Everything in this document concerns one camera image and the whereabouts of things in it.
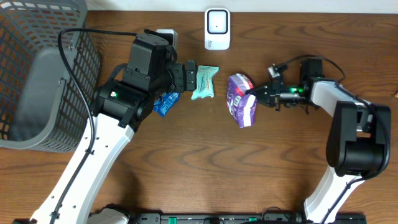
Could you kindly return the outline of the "purple pink liners pack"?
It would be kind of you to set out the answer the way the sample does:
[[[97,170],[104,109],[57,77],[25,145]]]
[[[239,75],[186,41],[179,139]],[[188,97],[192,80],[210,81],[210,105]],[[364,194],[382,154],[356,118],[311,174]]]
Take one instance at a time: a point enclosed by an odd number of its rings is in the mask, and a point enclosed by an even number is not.
[[[252,88],[252,82],[243,74],[236,73],[228,78],[227,109],[240,128],[254,125],[257,99],[252,94],[246,94]]]

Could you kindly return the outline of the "mint green wipes packet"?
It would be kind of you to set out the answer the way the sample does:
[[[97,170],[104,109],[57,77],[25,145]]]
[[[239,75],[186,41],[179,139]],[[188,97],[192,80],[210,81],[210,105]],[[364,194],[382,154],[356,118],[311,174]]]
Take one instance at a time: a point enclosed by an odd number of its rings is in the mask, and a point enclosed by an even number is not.
[[[197,87],[192,93],[192,100],[198,98],[213,98],[215,95],[213,77],[218,73],[218,67],[200,65],[197,71]]]

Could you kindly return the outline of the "blue snack packet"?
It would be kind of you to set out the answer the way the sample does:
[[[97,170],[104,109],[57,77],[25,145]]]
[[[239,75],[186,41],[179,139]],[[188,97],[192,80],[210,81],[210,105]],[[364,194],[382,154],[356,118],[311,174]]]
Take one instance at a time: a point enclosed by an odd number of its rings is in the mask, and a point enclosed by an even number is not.
[[[164,93],[155,101],[153,110],[164,118],[179,98],[180,93]]]

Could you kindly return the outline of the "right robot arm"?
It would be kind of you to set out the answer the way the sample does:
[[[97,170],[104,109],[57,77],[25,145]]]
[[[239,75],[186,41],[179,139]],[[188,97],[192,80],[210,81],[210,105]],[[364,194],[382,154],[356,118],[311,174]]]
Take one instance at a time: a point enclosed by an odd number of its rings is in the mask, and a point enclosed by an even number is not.
[[[302,223],[333,223],[353,190],[379,176],[391,158],[391,109],[349,92],[341,80],[323,74],[326,57],[301,55],[300,83],[285,85],[291,60],[268,68],[269,81],[247,90],[261,104],[323,109],[332,117],[326,144],[328,166],[320,183],[303,204]]]

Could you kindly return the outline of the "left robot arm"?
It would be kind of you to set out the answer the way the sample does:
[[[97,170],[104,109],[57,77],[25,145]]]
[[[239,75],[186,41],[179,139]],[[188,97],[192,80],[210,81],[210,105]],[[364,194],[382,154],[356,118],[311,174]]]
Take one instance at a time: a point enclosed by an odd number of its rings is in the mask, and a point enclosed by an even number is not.
[[[137,34],[129,61],[114,69],[88,107],[88,123],[61,178],[29,223],[129,223],[115,208],[91,214],[110,168],[165,93],[195,89],[194,61],[177,63],[173,29]]]

